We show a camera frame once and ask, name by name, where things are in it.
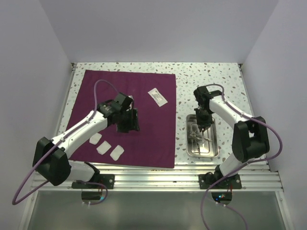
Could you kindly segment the steel tweezers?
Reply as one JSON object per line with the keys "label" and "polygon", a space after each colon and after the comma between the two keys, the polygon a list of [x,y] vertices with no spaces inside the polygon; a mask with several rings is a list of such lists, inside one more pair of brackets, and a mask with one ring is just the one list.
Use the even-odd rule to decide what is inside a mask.
{"label": "steel tweezers", "polygon": [[201,133],[201,147],[202,147],[202,151],[203,153],[208,153],[207,147],[206,147],[206,139],[205,139],[205,135]]}

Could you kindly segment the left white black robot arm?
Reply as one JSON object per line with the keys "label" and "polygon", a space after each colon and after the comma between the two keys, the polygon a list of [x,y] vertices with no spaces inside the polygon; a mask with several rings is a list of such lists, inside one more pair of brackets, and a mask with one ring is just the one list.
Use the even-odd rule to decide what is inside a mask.
{"label": "left white black robot arm", "polygon": [[33,167],[54,186],[73,180],[95,188],[102,183],[99,170],[88,161],[73,161],[73,153],[94,134],[116,125],[117,132],[139,131],[134,100],[119,93],[115,99],[97,103],[84,119],[52,139],[41,138],[36,145]]}

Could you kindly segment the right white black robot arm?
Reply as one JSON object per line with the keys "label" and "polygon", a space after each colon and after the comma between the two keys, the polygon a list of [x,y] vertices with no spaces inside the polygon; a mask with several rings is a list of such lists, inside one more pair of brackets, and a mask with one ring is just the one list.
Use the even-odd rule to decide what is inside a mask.
{"label": "right white black robot arm", "polygon": [[232,153],[206,180],[219,188],[225,188],[231,182],[234,172],[249,160],[255,160],[270,150],[266,122],[263,117],[252,117],[229,103],[220,90],[209,91],[207,87],[198,87],[194,92],[198,108],[195,109],[198,129],[204,133],[213,123],[212,114],[219,115],[233,130]]}

